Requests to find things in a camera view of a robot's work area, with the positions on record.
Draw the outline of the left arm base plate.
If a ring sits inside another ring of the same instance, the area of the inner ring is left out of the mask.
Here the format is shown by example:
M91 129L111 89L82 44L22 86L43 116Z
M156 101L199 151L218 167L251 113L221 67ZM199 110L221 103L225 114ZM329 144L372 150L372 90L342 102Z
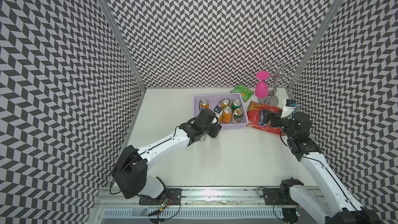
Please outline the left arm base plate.
M167 188L157 198L140 196L139 205L160 206L165 200L171 201L170 205L180 205L181 188Z

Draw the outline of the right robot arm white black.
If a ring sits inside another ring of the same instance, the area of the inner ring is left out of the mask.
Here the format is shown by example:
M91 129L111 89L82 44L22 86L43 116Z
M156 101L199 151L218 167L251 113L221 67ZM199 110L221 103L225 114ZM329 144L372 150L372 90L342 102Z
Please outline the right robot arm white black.
M287 137L287 146L305 169L310 173L326 201L322 202L294 178L281 181L279 190L264 189L267 205L298 205L306 210L319 224L380 224L375 211L364 207L338 179L329 166L320 147L309 136L312 121L308 114L293 112L283 117L263 109L260 122L280 130L280 136Z

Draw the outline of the green can gold top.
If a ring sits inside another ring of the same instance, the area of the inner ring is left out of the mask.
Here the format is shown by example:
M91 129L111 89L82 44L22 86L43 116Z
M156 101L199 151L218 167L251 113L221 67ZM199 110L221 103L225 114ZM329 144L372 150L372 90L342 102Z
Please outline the green can gold top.
M235 123L241 123L243 119L243 110L241 108L236 108L233 112L233 120Z

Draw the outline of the chrome glass holder stand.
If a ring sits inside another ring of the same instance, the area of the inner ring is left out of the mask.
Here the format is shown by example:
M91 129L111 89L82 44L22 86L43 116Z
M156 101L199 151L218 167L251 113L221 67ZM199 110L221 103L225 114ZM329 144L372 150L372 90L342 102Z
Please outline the chrome glass holder stand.
M286 74L290 74L291 80L286 88L292 89L292 87L297 84L302 77L297 72L291 70L286 62L279 62L273 68L275 69L274 73L272 73L265 81L268 85L268 96L265 98L257 98L262 104L277 106L279 103L279 98L276 95L279 88L278 82L285 78Z

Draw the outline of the green snack packet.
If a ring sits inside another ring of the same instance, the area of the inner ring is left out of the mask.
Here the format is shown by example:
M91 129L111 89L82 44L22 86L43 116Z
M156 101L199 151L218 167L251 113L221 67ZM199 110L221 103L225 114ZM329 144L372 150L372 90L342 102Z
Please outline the green snack packet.
M244 102L247 102L251 96L254 94L254 91L244 86L243 84L238 84L231 93L240 93Z

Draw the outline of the orange schweppes can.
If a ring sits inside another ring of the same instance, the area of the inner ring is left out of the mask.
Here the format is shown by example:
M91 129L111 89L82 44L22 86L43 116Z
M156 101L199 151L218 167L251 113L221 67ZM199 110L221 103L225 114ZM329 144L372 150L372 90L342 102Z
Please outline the orange schweppes can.
M232 121L232 108L230 106L226 106L222 110L221 121L222 123L228 124Z

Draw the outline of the pink wine glass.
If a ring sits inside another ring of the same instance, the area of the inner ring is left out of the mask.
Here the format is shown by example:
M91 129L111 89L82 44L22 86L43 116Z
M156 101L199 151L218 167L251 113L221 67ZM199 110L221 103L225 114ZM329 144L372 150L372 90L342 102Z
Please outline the pink wine glass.
M269 73L267 71L259 71L256 73L256 78L259 82L255 88L255 95L258 98L265 98L268 96L268 85L265 82L269 78Z

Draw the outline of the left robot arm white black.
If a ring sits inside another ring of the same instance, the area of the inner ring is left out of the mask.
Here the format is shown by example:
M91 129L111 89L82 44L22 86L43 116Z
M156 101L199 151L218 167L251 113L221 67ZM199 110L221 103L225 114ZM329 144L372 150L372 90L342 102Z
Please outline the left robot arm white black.
M167 187L158 177L148 171L163 157L186 148L207 136L216 138L221 130L216 113L205 108L194 118L177 126L174 132L150 145L123 149L111 176L111 185L116 184L126 199L146 196L158 199L165 195Z

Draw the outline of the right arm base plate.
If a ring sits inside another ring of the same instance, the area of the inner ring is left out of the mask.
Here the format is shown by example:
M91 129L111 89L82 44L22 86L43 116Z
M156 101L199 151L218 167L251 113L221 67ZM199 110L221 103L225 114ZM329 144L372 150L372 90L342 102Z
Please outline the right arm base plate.
M291 199L286 199L280 196L279 189L276 188L263 188L262 189L263 198L265 201L265 205L284 205L284 206L294 206L298 205L296 202Z

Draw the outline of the aluminium mounting rail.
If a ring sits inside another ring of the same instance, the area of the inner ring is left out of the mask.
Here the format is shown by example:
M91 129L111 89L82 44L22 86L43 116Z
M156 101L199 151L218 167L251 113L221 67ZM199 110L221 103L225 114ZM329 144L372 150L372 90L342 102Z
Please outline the aluminium mounting rail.
M88 224L313 224L298 205L267 206L263 188L183 187L180 205L165 200L160 206L139 205L140 197L125 199L101 189Z

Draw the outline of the red candy bag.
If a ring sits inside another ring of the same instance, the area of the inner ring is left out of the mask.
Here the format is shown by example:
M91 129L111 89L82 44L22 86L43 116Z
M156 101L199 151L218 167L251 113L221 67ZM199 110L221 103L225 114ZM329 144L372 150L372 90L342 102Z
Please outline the red candy bag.
M282 109L251 101L247 110L248 127L280 135L281 129L278 121L282 115Z

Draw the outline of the green can back row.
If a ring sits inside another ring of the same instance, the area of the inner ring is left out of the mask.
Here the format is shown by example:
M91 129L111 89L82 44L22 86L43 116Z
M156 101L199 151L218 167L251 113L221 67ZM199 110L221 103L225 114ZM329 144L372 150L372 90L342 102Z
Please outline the green can back row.
M239 100L239 99L234 100L231 104L232 111L235 111L236 109L241 108L241 107L242 107L242 103L241 103L241 100Z

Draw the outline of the orange soda can back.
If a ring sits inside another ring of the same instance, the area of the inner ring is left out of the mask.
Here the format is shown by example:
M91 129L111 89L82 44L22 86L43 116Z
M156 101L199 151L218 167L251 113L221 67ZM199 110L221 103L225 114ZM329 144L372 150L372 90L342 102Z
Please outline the orange soda can back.
M231 106L231 101L230 99L223 99L221 102L221 108L224 109L227 106Z

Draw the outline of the orange fanta can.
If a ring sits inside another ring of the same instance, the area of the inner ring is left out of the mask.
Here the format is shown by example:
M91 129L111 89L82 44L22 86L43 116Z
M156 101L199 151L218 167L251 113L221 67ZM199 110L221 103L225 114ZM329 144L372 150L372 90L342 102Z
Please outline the orange fanta can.
M209 109L209 102L206 99L201 99L199 102L199 110Z

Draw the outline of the lavender plastic basket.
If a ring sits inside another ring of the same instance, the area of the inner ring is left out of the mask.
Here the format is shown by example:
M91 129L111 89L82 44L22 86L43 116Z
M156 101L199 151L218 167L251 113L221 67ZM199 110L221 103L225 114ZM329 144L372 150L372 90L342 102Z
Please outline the lavender plastic basket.
M242 129L248 124L247 110L244 106L244 101L240 93L219 93L219 94L197 94L193 96L193 115L197 116L200 113L200 101L205 99L209 102L209 108L213 110L217 105L220 106L220 101L223 99L229 99L231 102L234 100L241 101L241 108L243 111L243 118L241 122L235 123L232 118L230 123L221 123L222 130Z

